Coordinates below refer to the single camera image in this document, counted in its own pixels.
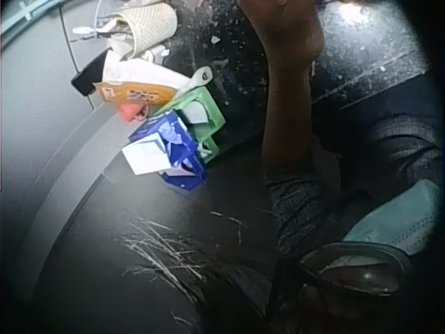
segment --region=hand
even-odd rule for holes
[[[284,61],[306,67],[320,55],[324,39],[314,0],[236,2],[263,43],[269,65]]]

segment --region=black countertop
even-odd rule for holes
[[[214,136],[222,151],[261,133],[267,61],[249,21],[233,1],[172,0],[179,27],[164,65],[191,76],[210,66],[208,85],[227,124]],[[430,67],[416,31],[395,0],[322,1],[325,49],[311,78],[314,113],[352,104],[425,73]],[[212,37],[220,41],[212,43]]]

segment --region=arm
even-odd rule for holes
[[[263,142],[267,171],[293,171],[311,152],[309,68],[323,48],[313,0],[239,0],[269,62]]]

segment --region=face mask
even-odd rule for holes
[[[418,181],[398,197],[361,219],[344,241],[390,245],[413,255],[423,250],[439,213],[439,188]]]

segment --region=person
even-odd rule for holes
[[[237,4],[268,59],[262,160],[280,226],[280,260],[265,312],[232,279],[216,271],[207,275],[205,283],[199,283],[200,293],[192,298],[199,318],[192,332],[417,329],[400,327],[405,315],[418,315],[427,303],[419,297],[418,308],[406,306],[412,304],[409,297],[425,292],[412,287],[408,255],[424,249],[434,249],[436,255],[443,239],[431,238],[434,244],[427,245],[431,231],[436,228],[437,236],[443,228],[435,227],[443,174],[440,134],[419,113],[376,111],[366,122],[350,119],[346,134],[350,138],[338,148],[342,196],[333,200],[312,156],[309,72],[324,45],[315,1],[237,0]],[[428,259],[428,268],[436,267]]]

